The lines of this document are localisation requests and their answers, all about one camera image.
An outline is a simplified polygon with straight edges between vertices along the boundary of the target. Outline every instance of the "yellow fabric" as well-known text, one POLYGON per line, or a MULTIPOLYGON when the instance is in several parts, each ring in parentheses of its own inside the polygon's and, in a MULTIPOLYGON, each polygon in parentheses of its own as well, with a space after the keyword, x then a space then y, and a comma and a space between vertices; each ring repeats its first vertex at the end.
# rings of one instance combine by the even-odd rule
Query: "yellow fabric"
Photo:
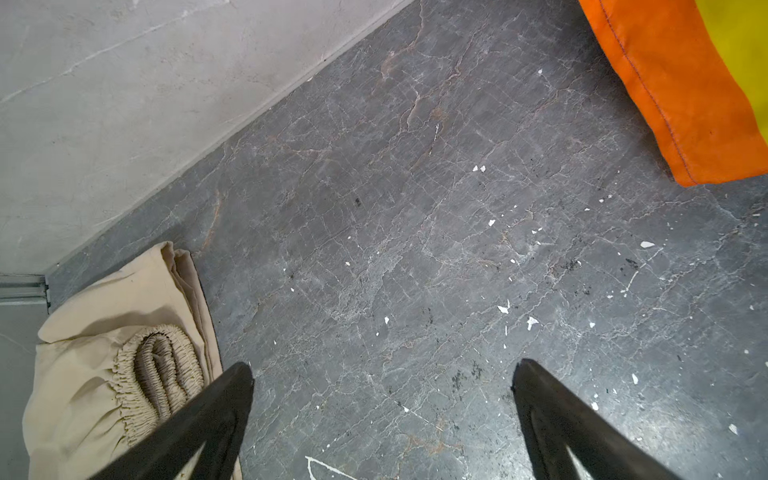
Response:
POLYGON ((768 142, 768 1, 696 0, 696 6, 768 142))

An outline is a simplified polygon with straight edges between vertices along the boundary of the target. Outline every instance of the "folded cloth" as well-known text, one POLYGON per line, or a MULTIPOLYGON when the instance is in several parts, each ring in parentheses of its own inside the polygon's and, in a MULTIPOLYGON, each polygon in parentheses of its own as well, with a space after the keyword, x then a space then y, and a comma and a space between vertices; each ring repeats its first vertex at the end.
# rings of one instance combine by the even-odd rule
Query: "folded cloth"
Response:
POLYGON ((222 373, 197 271, 170 242, 70 298, 38 336, 22 420, 34 480, 93 475, 222 373))

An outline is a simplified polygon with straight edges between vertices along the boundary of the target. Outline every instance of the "orange bag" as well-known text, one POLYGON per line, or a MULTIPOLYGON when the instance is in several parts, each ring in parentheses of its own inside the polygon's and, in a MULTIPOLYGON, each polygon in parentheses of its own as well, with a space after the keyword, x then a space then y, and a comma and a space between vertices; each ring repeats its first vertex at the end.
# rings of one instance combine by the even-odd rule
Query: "orange bag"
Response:
POLYGON ((768 173, 768 0, 579 0, 675 180, 768 173))

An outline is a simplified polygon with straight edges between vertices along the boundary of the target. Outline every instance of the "stitching seam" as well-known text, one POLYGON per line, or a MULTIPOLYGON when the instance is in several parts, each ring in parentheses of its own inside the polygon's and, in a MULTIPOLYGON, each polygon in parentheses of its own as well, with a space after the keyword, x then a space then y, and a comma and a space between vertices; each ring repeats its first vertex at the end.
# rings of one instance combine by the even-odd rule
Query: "stitching seam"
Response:
POLYGON ((683 156, 683 152, 680 150, 680 145, 678 145, 677 141, 675 140, 670 122, 667 120, 667 117, 664 116, 664 112, 661 110, 661 106, 659 106, 659 103, 656 101, 656 98, 654 98, 650 90, 648 90, 648 87, 645 85, 645 82, 643 81, 643 78, 641 77, 637 67, 635 67, 634 63, 632 63, 632 60, 629 59, 629 55, 627 55, 627 51, 624 49, 624 45, 621 44, 621 40, 619 40, 618 35, 616 35, 614 26, 611 24, 611 19, 608 17, 608 12, 606 12, 605 10, 605 5, 603 5, 603 0, 598 0, 598 1, 600 2, 600 7, 603 9, 603 15, 605 15, 605 21, 608 23, 608 27, 611 29, 611 33, 614 34, 614 38, 616 38, 616 42, 619 44, 619 48, 621 48, 622 53, 624 53, 624 58, 627 59, 627 61, 629 62, 629 65, 634 70, 634 73, 637 74, 637 79, 640 80, 640 84, 643 85, 643 88, 645 89, 646 93, 648 93, 648 96, 653 101, 654 105, 656 105, 656 109, 659 111, 659 115, 661 115, 661 118, 664 119, 664 123, 667 125, 667 130, 670 132, 670 137, 672 138, 672 144, 677 150, 677 154, 680 156, 680 160, 683 162, 683 167, 685 167, 685 171, 688 174, 688 178, 690 178, 690 181, 692 181, 694 184, 698 185, 699 183, 694 180, 694 176, 691 175, 690 170, 688 170, 688 164, 685 162, 685 157, 683 156))

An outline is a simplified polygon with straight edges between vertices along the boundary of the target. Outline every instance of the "concrete wall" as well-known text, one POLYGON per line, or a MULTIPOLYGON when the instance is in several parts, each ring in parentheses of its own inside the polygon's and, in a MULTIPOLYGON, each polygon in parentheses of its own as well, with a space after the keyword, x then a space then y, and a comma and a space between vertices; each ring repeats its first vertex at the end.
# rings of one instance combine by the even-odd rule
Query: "concrete wall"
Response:
POLYGON ((0 3, 0 272, 49 270, 410 1, 0 3))

